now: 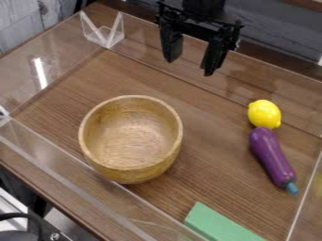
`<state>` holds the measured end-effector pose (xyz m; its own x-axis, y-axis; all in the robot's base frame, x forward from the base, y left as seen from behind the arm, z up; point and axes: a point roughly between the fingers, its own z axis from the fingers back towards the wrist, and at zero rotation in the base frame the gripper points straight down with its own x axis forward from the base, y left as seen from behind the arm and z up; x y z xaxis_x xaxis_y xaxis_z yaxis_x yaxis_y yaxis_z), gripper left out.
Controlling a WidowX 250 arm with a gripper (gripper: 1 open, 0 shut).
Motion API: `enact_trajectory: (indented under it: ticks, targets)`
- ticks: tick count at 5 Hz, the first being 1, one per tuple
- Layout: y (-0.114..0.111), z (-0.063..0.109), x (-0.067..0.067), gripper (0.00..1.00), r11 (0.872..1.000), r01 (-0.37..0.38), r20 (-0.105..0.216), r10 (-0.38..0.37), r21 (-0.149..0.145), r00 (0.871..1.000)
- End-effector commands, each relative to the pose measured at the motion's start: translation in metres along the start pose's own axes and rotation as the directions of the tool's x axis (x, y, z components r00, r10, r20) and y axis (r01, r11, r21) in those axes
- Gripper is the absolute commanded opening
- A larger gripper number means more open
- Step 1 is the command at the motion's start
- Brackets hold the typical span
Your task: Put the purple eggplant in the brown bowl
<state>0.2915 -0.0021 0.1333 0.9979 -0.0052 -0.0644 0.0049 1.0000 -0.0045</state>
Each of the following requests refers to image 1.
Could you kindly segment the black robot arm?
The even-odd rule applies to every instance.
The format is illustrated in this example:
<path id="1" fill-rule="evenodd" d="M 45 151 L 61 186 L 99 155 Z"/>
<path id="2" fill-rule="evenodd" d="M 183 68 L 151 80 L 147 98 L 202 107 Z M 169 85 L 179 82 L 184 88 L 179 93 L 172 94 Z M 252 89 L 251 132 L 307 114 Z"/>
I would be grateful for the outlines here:
<path id="1" fill-rule="evenodd" d="M 161 54 L 168 63 L 183 53 L 183 36 L 207 42 L 200 68 L 210 76 L 240 43 L 242 21 L 226 17 L 226 0 L 159 0 L 157 24 Z"/>

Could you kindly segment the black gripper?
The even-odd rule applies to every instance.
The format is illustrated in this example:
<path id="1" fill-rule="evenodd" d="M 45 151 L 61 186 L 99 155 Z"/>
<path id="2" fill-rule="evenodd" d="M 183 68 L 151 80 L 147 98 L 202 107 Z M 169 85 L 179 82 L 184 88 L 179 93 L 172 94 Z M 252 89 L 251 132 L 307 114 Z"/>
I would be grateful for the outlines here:
<path id="1" fill-rule="evenodd" d="M 226 13 L 224 1 L 159 1 L 160 47 L 173 62 L 183 53 L 183 34 L 207 40 L 202 69 L 210 76 L 223 65 L 231 41 L 239 39 L 242 21 Z"/>

